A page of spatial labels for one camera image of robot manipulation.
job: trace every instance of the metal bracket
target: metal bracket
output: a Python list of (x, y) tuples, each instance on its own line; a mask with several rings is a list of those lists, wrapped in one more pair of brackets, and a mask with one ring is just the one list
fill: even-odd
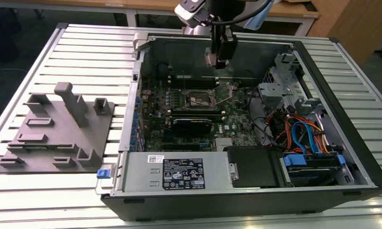
[(293, 103), (293, 107), (299, 115), (307, 115), (320, 104), (317, 99), (297, 99)]
[(276, 107), (283, 99), (283, 95), (287, 94), (284, 87), (279, 83), (260, 83), (259, 95), (264, 104), (268, 107)]
[(234, 163), (229, 163), (229, 175), (230, 175), (230, 180), (238, 179), (237, 167)]
[(202, 5), (205, 0), (181, 0), (180, 6), (185, 11), (193, 13), (197, 11), (198, 7)]
[(134, 59), (137, 59), (137, 56), (138, 56), (138, 52), (133, 51), (133, 52), (132, 52), (132, 57), (133, 57)]
[(216, 65), (216, 55), (210, 52), (210, 48), (204, 49), (204, 61), (208, 67)]
[(138, 81), (132, 81), (128, 89), (128, 99), (125, 105), (124, 123), (121, 128), (118, 152), (129, 150), (130, 129), (133, 124), (133, 110), (136, 105), (136, 92), (138, 87)]
[(148, 41), (148, 32), (136, 32), (133, 37), (133, 49), (140, 51), (138, 47)]
[(69, 26), (69, 23), (59, 22), (59, 23), (55, 25), (55, 28), (58, 28), (58, 29), (65, 29), (65, 28), (67, 28), (67, 26)]

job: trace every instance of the black wire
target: black wire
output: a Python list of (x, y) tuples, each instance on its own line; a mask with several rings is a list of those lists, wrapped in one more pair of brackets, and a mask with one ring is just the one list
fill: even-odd
[(166, 20), (165, 20), (165, 23), (164, 23), (164, 24), (168, 23), (169, 19), (170, 19), (170, 16), (166, 16)]
[(142, 16), (146, 18), (146, 23), (148, 24), (156, 24), (156, 22), (152, 20), (152, 18), (157, 18), (160, 15), (150, 16), (149, 14), (142, 14)]
[(268, 6), (268, 4), (271, 3), (272, 0), (267, 0), (261, 6), (253, 11), (250, 12), (248, 15), (234, 19), (234, 20), (230, 20), (230, 21), (212, 21), (209, 23), (209, 25), (221, 25), (221, 26), (225, 26), (225, 25), (233, 25), (236, 23), (240, 23), (242, 21), (245, 21), (246, 19), (254, 17), (264, 9), (265, 7)]
[(275, 147), (280, 147), (280, 145), (273, 141), (272, 137), (265, 133), (265, 131), (257, 126), (257, 124), (253, 122), (259, 117), (256, 117), (254, 119), (252, 119), (252, 116), (249, 115), (249, 104), (252, 102), (252, 97), (253, 97), (253, 93), (257, 91), (257, 88), (254, 87), (253, 91), (250, 92), (250, 95), (249, 95), (249, 99), (248, 99), (248, 102), (246, 102), (246, 117), (248, 117), (248, 120), (250, 122), (250, 124), (253, 125), (253, 127), (264, 134), (264, 136), (268, 138), (271, 144), (275, 146)]
[(264, 135), (264, 138), (263, 138), (263, 142), (261, 142), (261, 146), (264, 145), (264, 142), (265, 142), (265, 135)]
[(241, 78), (241, 77), (237, 77), (237, 75), (244, 75), (242, 73), (246, 73), (246, 74), (249, 74), (250, 75), (250, 78), (256, 78), (256, 76), (254, 76), (254, 74), (250, 72), (250, 70), (246, 70), (246, 69), (241, 69), (241, 70), (238, 70), (238, 71), (234, 71), (233, 72), (233, 78)]
[(18, 71), (18, 72), (23, 72), (27, 73), (27, 71), (25, 71), (23, 69), (18, 69), (18, 68), (0, 68), (0, 72), (1, 71)]
[(267, 119), (267, 117), (254, 117), (253, 119), (252, 119), (252, 122), (256, 120), (256, 119), (259, 119), (259, 118), (261, 118), (261, 119)]

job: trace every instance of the blue latch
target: blue latch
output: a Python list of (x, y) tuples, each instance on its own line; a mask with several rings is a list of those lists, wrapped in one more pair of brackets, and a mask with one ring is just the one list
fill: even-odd
[(339, 154), (336, 156), (339, 164), (343, 166), (345, 164), (343, 156)]
[(303, 154), (289, 154), (283, 157), (285, 166), (305, 166), (307, 162)]
[(97, 179), (109, 179), (109, 169), (99, 169), (95, 173)]

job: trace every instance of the aluminum extrusion table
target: aluminum extrusion table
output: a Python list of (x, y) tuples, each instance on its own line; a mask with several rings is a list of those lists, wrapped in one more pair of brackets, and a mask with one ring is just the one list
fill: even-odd
[[(180, 30), (61, 24), (37, 57), (0, 117), (0, 157), (15, 135), (29, 93), (51, 93), (57, 82), (70, 82), (85, 101), (105, 97), (117, 106), (109, 127), (103, 164), (117, 160), (126, 91), (133, 66), (132, 39), (137, 31)], [(236, 34), (245, 38), (285, 36)], [(382, 95), (339, 43), (325, 38), (295, 37), (315, 61), (359, 134), (382, 166)], [(59, 100), (50, 94), (49, 99)], [(0, 228), (382, 228), (382, 196), (353, 201), (316, 214), (124, 222), (99, 201), (110, 180), (94, 174), (0, 175)]]

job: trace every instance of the blue tab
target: blue tab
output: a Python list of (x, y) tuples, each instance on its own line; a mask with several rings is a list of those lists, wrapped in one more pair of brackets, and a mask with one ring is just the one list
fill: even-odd
[(345, 164), (343, 156), (337, 155), (336, 158), (337, 158), (339, 164), (343, 166)]
[(289, 158), (291, 164), (293, 166), (305, 166), (307, 165), (303, 154), (289, 154), (289, 155), (287, 155), (287, 157)]
[(307, 162), (303, 154), (289, 154), (283, 157), (285, 166), (305, 166)]
[(283, 157), (283, 161), (284, 161), (285, 167), (287, 167), (287, 166), (291, 166), (291, 161), (289, 161), (289, 158), (288, 158), (287, 156)]
[(141, 104), (141, 99), (137, 97), (136, 98), (136, 105), (134, 105), (134, 107), (140, 107), (140, 104)]
[(97, 179), (109, 179), (109, 169), (99, 169), (95, 173)]
[(312, 150), (312, 153), (317, 153), (317, 148), (316, 148), (316, 144), (313, 143), (313, 139), (312, 139), (312, 131), (311, 128), (308, 126), (308, 124), (305, 124), (304, 122), (296, 122), (292, 127), (291, 127), (291, 138), (293, 143), (299, 146), (299, 148), (301, 149), (303, 153), (305, 152), (305, 148), (304, 146), (297, 142), (296, 140), (296, 136), (295, 136), (295, 129), (297, 127), (297, 125), (301, 124), (304, 125), (305, 129), (307, 129), (307, 134), (308, 134), (308, 142), (309, 142), (309, 148)]

